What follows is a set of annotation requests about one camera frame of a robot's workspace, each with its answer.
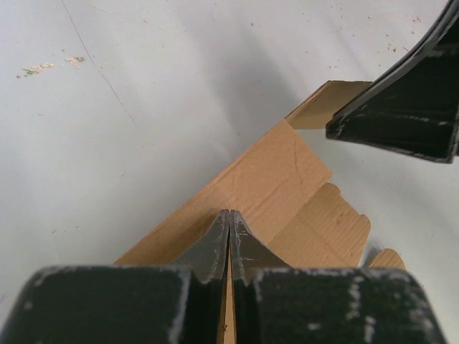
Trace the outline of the brown cardboard box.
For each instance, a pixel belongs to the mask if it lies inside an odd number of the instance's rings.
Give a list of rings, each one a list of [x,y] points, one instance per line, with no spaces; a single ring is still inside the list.
[[[293,268],[359,268],[370,220],[343,198],[330,170],[298,131],[321,128],[366,86],[363,81],[325,82],[119,262],[169,264],[226,209],[240,212],[252,234]],[[368,268],[404,271],[404,263],[398,253],[384,249]],[[237,343],[232,286],[229,238],[221,343]]]

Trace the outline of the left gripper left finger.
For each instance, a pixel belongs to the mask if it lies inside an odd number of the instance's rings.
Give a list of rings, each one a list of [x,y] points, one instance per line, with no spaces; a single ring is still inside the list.
[[[169,264],[53,266],[24,285],[3,343],[221,343],[230,213]]]

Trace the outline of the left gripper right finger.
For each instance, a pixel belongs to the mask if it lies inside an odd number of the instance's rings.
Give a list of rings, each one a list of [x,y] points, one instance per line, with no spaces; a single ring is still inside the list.
[[[391,268],[296,269],[229,214],[237,343],[444,343],[417,280]]]

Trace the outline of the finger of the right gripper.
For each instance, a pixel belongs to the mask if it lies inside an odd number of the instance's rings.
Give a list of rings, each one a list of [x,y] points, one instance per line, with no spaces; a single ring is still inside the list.
[[[457,1],[448,1],[400,61],[333,114],[326,137],[453,162],[458,156]]]

